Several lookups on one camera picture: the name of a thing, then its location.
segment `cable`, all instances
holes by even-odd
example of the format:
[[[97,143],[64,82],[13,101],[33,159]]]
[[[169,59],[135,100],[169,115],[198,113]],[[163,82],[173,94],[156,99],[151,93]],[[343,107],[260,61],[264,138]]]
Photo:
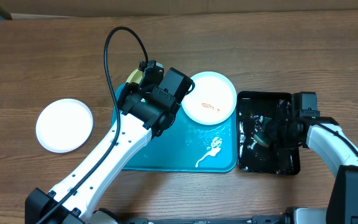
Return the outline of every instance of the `cable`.
[[[322,125],[321,123],[314,122],[312,124],[315,124],[319,126],[320,128],[323,128],[327,131],[329,131],[331,134],[337,136],[340,140],[342,140],[349,148],[352,150],[352,152],[357,156],[358,158],[358,150],[353,146],[353,144],[347,140],[345,137],[341,136],[337,131],[333,131],[331,128],[326,127],[325,125]]]
[[[87,178],[92,175],[92,173],[100,166],[100,164],[102,164],[102,162],[105,160],[105,158],[107,158],[107,156],[109,155],[109,153],[111,152],[111,150],[113,149],[113,147],[116,145],[117,140],[118,140],[118,136],[121,130],[121,117],[119,109],[118,109],[118,103],[117,103],[117,99],[116,99],[116,95],[114,94],[114,88],[112,87],[111,84],[111,79],[110,79],[110,73],[109,73],[109,65],[108,65],[108,48],[109,48],[109,43],[110,43],[110,39],[112,37],[112,35],[117,32],[118,30],[126,30],[128,32],[130,32],[135,38],[136,40],[139,42],[140,47],[142,47],[143,50],[143,54],[145,57],[145,61],[146,64],[149,61],[149,58],[147,57],[147,52],[146,49],[144,48],[144,45],[142,43],[142,41],[140,40],[140,38],[138,37],[138,35],[131,30],[128,27],[116,27],[114,28],[109,35],[107,36],[106,39],[106,43],[104,44],[104,72],[106,74],[106,78],[107,78],[107,83],[109,85],[109,89],[110,89],[110,93],[111,93],[111,97],[112,97],[112,101],[114,103],[114,107],[116,109],[116,117],[117,117],[117,130],[116,130],[116,134],[114,135],[114,139],[111,142],[111,145],[109,146],[109,148],[107,149],[107,151],[104,153],[104,155],[100,158],[100,160],[92,167],[91,170],[88,171],[88,173],[51,209],[49,210],[48,213],[46,213],[38,222],[37,224],[41,224],[43,222],[45,222],[53,213],[54,211],[56,211],[57,208],[59,208],[61,205],[63,205],[63,203],[65,203],[65,201],[72,196],[77,190],[78,188],[80,188],[80,186],[87,180]]]

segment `blue tray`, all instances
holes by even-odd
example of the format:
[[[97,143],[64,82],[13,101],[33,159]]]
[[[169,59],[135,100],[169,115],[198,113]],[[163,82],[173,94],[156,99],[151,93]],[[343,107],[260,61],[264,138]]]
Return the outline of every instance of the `blue tray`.
[[[116,90],[117,98],[123,87]],[[115,120],[113,108],[112,124]],[[174,124],[135,154],[124,169],[229,172],[237,163],[236,134],[235,112],[224,122],[207,126],[194,122],[180,108]]]

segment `wooden table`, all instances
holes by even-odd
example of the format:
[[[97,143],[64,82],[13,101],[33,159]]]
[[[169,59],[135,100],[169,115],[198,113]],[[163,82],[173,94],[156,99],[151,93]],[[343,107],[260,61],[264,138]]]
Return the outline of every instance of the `wooden table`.
[[[22,223],[24,200],[66,177],[109,129],[112,100],[103,45],[116,26],[134,29],[153,58],[187,75],[225,74],[237,92],[315,91],[358,146],[358,11],[213,14],[0,22],[0,223]],[[112,38],[113,85],[142,60],[136,40]],[[85,102],[94,131],[81,149],[52,154],[35,137],[40,112],[61,98]],[[121,172],[99,202],[118,215],[233,218],[286,207],[326,207],[334,178],[322,160],[300,150],[294,177],[248,174]]]

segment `black plastic container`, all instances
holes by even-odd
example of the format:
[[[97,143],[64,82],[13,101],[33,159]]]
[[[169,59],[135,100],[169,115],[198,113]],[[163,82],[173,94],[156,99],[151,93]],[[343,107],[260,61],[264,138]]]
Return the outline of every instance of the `black plastic container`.
[[[280,175],[300,171],[297,147],[263,146],[255,139],[265,119],[285,122],[292,117],[290,93],[242,91],[237,96],[237,150],[241,170]]]

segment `round plate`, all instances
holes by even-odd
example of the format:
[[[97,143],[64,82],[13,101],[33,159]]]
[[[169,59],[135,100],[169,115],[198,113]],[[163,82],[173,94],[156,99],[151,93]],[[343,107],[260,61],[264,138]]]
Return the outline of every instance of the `round plate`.
[[[237,103],[236,89],[230,80],[216,72],[201,72],[191,79],[195,89],[181,103],[187,116],[205,125],[228,119]]]
[[[62,99],[51,103],[41,112],[35,133],[44,148],[64,153],[84,144],[92,127],[92,113],[84,103]]]

